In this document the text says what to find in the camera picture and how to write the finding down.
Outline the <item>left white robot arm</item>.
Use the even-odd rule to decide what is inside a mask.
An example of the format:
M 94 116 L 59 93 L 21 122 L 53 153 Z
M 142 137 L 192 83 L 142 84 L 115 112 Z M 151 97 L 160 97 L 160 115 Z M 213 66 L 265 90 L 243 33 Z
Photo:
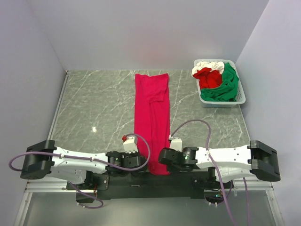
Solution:
M 139 153 L 133 137 L 124 146 L 124 152 L 74 152 L 55 146 L 54 140 L 45 140 L 27 148 L 20 177 L 27 180 L 52 177 L 69 181 L 83 189 L 94 183 L 94 174 L 123 176 L 147 168 L 149 157 Z

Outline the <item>magenta pink t-shirt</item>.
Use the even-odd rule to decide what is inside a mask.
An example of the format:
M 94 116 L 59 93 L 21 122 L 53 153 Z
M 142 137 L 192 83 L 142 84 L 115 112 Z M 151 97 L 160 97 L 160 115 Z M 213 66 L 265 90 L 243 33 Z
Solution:
M 135 75 L 134 133 L 149 144 L 149 172 L 168 175 L 167 166 L 158 162 L 160 151 L 169 147 L 170 99 L 169 75 Z

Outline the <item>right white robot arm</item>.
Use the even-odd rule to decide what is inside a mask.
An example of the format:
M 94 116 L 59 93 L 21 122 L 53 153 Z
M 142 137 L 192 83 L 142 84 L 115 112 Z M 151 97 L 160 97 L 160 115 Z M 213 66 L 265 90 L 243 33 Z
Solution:
M 277 151 L 267 144 L 252 140 L 249 145 L 232 148 L 185 147 L 171 144 L 163 148 L 158 162 L 167 166 L 168 172 L 193 171 L 214 167 L 206 177 L 207 184 L 217 188 L 238 178 L 256 176 L 258 180 L 281 180 Z

